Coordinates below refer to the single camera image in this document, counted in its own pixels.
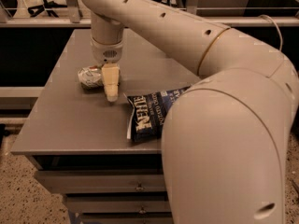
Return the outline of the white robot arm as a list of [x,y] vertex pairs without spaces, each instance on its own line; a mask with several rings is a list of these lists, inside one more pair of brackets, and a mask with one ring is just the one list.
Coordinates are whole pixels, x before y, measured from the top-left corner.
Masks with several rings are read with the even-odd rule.
[[199,80],[164,122],[164,179],[174,224],[285,224],[285,169],[298,75],[278,49],[150,0],[81,0],[93,43],[128,27]]

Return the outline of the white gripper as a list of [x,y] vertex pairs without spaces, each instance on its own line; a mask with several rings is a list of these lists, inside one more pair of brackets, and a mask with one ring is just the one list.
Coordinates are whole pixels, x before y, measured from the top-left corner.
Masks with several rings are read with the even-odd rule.
[[102,67],[102,82],[107,100],[114,103],[118,100],[118,86],[120,80],[120,68],[116,62],[121,58],[123,43],[112,45],[98,43],[91,39],[92,53],[94,59],[105,65]]

